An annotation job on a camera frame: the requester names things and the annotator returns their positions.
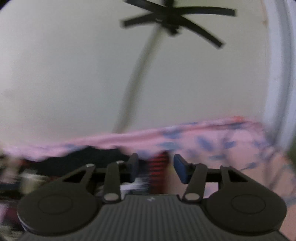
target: pink fabric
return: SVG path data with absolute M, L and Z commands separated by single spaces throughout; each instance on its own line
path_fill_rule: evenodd
M 172 155 L 178 153 L 188 162 L 201 162 L 209 168 L 231 165 L 285 200 L 288 213 L 281 232 L 291 240 L 296 238 L 295 173 L 284 153 L 267 141 L 264 129 L 258 122 L 233 117 L 126 134 L 86 137 L 56 145 L 6 147 L 5 151 L 13 156 L 41 161 L 47 157 L 63 156 L 86 145 L 97 148 L 120 146 L 127 154 L 137 152 L 143 159 L 169 150 Z M 184 188 L 171 168 L 169 193 L 182 194 Z M 205 191 L 210 195 L 215 190 L 213 185 L 207 185 Z

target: ribbed surface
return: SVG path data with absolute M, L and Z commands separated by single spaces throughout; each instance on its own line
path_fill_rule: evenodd
M 60 237 L 24 234 L 19 241 L 287 241 L 274 232 L 257 237 L 227 233 L 214 226 L 199 206 L 176 196 L 126 196 L 105 205 L 83 229 Z

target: ceiling fan blade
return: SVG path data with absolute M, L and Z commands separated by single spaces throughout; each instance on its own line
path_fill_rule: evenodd
M 236 11 L 223 7 L 177 7 L 173 10 L 174 14 L 216 14 L 226 16 L 236 16 Z
M 134 17 L 134 18 L 130 18 L 130 19 L 121 21 L 122 26 L 124 28 L 132 27 L 132 26 L 138 25 L 138 24 L 153 23 L 153 22 L 155 22 L 155 14 L 154 13 L 149 13 L 146 15 L 142 15 L 139 17 Z
M 176 16 L 176 23 L 200 35 L 201 37 L 205 38 L 210 43 L 214 44 L 217 48 L 221 48 L 224 45 L 220 40 L 218 40 L 215 36 L 210 34 L 208 31 L 206 31 L 202 27 L 198 26 L 197 24 L 191 22 L 190 20 L 184 17 Z
M 151 11 L 151 12 L 160 12 L 160 11 L 165 10 L 164 6 L 161 6 L 156 3 L 146 1 L 146 0 L 126 0 L 126 3 L 136 6 L 136 7 L 143 8 L 143 9 Z

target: screw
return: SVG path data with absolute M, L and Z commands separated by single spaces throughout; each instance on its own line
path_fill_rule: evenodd
M 104 195 L 106 201 L 116 201 L 118 198 L 119 196 L 116 193 L 107 193 Z
M 199 198 L 200 196 L 197 193 L 187 193 L 185 195 L 187 201 L 197 201 Z

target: cylindrical object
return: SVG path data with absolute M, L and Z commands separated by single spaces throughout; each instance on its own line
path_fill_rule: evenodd
M 27 169 L 23 171 L 21 178 L 20 192 L 25 195 L 38 189 L 48 181 L 47 176 L 33 174 L 32 171 Z

